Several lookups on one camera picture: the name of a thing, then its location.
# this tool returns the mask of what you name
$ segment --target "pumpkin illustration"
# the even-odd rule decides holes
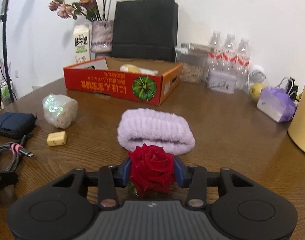
[[[157,92],[156,83],[147,76],[140,76],[132,84],[134,95],[141,101],[150,101]]]

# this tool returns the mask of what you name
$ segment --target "red rose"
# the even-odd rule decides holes
[[[174,179],[174,156],[155,145],[137,147],[131,159],[130,178],[140,197],[153,192],[169,194]]]

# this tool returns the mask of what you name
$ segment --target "cardboard box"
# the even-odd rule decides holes
[[[158,75],[121,72],[124,64],[157,70]],[[159,106],[180,82],[181,63],[102,57],[63,69],[66,88],[103,93]]]

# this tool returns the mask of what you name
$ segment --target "lavender towel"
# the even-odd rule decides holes
[[[122,114],[118,142],[128,151],[145,143],[163,147],[165,152],[173,155],[185,154],[195,146],[195,139],[183,117],[143,108]]]

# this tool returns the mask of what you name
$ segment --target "bottle label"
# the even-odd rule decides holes
[[[237,55],[237,63],[242,66],[249,66],[250,57],[247,55]]]
[[[215,59],[221,59],[221,54],[222,54],[222,50],[215,48],[214,52],[208,53],[208,57],[215,58]]]
[[[222,60],[235,62],[237,53],[232,49],[225,49],[222,54]]]

